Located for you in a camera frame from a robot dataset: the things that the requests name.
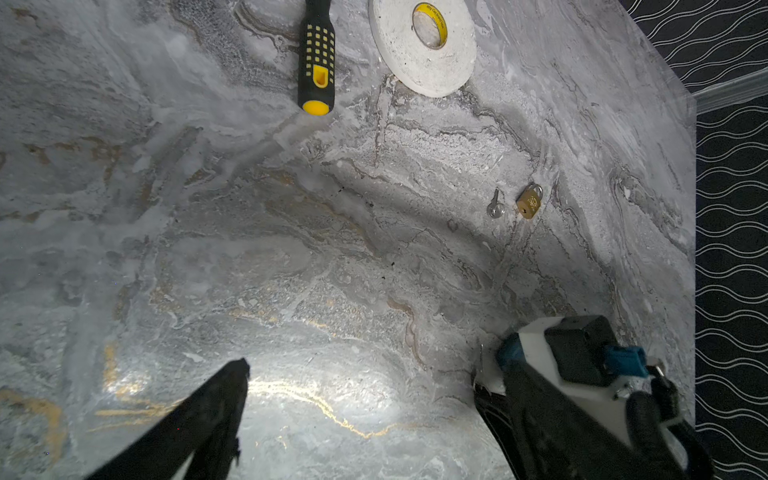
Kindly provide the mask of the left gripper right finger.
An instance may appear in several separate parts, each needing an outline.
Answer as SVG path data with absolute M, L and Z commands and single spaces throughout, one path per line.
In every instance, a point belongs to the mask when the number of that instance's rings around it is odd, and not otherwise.
M 666 477 L 529 365 L 512 363 L 503 384 L 475 377 L 474 405 L 517 479 Z

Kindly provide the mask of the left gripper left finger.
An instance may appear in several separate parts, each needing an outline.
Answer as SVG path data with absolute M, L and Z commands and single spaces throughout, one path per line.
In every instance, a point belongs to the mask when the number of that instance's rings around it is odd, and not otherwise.
M 91 479 L 225 479 L 239 463 L 238 430 L 248 394 L 250 366 L 226 363 L 188 398 Z

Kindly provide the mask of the blue padlock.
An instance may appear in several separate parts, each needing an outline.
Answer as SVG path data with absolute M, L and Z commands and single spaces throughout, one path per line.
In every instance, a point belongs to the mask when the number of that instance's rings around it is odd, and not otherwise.
M 566 361 L 561 377 L 572 383 L 604 386 L 617 376 L 649 376 L 645 351 L 638 346 L 566 342 L 555 353 Z

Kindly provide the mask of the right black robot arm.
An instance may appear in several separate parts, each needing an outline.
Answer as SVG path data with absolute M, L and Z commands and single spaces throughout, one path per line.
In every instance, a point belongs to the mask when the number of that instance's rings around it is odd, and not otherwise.
M 678 388 L 659 366 L 649 375 L 651 391 L 635 391 L 625 404 L 631 446 L 664 479 L 712 479 L 712 458 L 683 418 Z

